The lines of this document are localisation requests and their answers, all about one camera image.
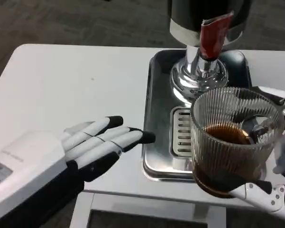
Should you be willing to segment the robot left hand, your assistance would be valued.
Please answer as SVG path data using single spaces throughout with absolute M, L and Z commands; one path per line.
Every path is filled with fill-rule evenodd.
M 106 116 L 65 129 L 61 137 L 29 131 L 0 150 L 0 228 L 37 228 L 106 173 L 151 132 Z

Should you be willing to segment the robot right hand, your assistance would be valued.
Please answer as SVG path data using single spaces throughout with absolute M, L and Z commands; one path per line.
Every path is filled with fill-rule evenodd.
M 285 97 L 221 87 L 191 106 L 193 176 L 207 193 L 238 198 L 285 219 L 285 184 L 261 179 L 270 154 L 285 177 Z

